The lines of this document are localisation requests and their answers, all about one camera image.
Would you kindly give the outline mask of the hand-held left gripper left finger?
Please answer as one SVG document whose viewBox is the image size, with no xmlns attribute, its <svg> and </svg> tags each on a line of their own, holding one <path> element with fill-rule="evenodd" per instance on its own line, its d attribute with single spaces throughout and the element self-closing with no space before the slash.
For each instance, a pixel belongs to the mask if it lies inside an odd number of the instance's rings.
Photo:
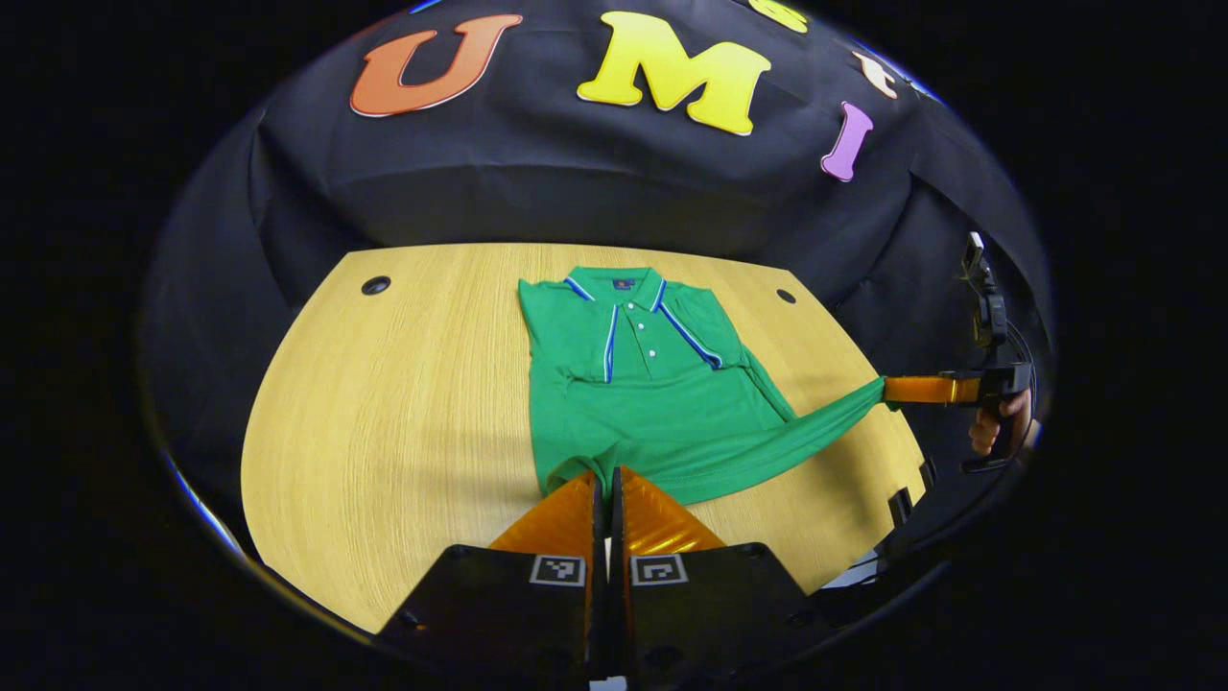
<svg viewBox="0 0 1228 691">
<path fill-rule="evenodd" d="M 451 545 L 391 614 L 376 644 L 483 687 L 586 687 L 602 484 L 572 477 L 491 545 Z"/>
</svg>

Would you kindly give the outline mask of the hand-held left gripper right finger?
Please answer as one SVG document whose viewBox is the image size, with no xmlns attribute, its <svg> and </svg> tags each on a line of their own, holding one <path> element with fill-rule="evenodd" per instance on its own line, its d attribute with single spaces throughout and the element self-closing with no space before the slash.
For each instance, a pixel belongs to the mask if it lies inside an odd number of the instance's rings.
<svg viewBox="0 0 1228 691">
<path fill-rule="evenodd" d="M 748 687 L 835 628 L 764 542 L 728 545 L 631 469 L 612 485 L 612 657 L 632 687 Z"/>
</svg>

